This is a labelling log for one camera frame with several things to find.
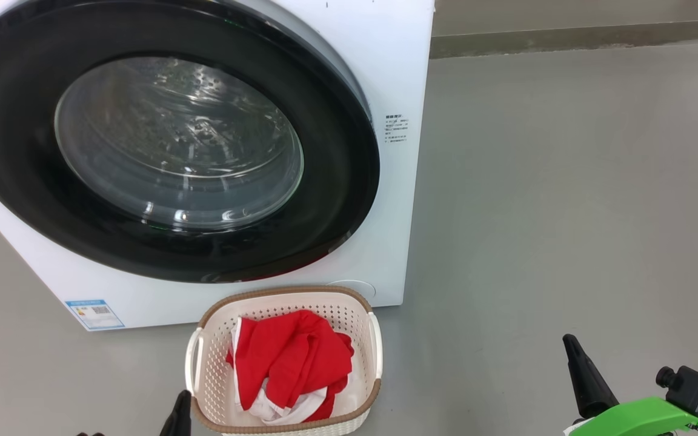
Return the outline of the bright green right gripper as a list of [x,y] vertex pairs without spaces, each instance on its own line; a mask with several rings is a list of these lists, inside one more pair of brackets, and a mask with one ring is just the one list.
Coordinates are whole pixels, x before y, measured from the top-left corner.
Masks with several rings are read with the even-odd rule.
[[698,417],[659,397],[619,404],[607,382],[573,334],[562,337],[579,424],[567,436],[659,436],[698,428]]

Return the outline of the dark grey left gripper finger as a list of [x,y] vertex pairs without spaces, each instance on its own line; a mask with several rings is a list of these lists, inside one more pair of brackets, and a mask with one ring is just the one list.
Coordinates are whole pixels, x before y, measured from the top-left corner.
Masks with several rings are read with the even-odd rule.
[[159,436],[191,436],[191,399],[188,390],[180,392]]

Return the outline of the red and white garment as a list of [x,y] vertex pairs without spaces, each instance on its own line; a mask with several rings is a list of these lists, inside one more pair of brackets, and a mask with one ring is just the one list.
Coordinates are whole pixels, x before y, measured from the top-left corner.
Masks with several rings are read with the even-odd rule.
[[353,370],[351,337],[310,310],[263,320],[240,317],[225,361],[236,409],[266,426],[331,417]]

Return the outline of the washing machine glass door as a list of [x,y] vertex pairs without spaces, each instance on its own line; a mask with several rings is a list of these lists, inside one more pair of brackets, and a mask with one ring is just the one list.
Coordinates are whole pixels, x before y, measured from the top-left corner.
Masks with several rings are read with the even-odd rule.
[[[56,105],[87,71],[138,57],[216,67],[268,96],[303,149],[289,201],[249,226],[210,232],[141,220],[90,190],[56,143]],[[351,75],[235,0],[26,0],[0,14],[0,202],[86,259],[185,283],[282,275],[357,231],[379,172],[370,108]]]

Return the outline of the cream perforated laundry basket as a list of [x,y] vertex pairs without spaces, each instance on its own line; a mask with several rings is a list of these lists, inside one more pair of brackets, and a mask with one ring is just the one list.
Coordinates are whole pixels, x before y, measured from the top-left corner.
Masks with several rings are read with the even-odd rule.
[[[333,416],[312,423],[267,426],[234,403],[236,382],[225,361],[240,317],[263,320],[307,309],[351,337],[353,370]],[[346,436],[365,422],[379,395],[384,366],[382,333],[370,303],[338,285],[262,289],[229,296],[203,315],[185,353],[185,384],[194,416],[221,436]]]

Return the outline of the white front-load washing machine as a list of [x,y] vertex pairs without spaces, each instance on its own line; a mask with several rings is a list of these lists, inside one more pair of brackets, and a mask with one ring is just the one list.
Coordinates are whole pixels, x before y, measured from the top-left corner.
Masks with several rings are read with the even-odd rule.
[[[0,0],[0,14],[25,1]],[[197,322],[211,304],[256,289],[343,285],[372,306],[404,300],[434,0],[235,2],[292,28],[351,75],[370,108],[379,144],[379,187],[371,210],[338,248],[294,271],[232,283],[185,283],[86,259],[31,229],[0,202],[0,233],[66,309],[66,301],[105,300],[125,328],[146,328]],[[385,144],[385,117],[396,114],[409,118],[408,139]]]

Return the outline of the blue energy label sticker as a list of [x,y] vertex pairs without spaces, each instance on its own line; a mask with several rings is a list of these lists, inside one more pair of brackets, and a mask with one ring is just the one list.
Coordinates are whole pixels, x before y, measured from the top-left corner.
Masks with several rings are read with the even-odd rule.
[[75,300],[64,304],[88,331],[125,328],[105,300]]

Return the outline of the printed text sticker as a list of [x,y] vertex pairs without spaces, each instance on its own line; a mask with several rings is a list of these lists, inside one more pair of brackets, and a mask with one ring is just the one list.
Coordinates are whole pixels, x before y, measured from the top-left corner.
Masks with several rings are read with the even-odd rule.
[[387,115],[384,122],[384,143],[395,144],[408,139],[410,121],[407,116]]

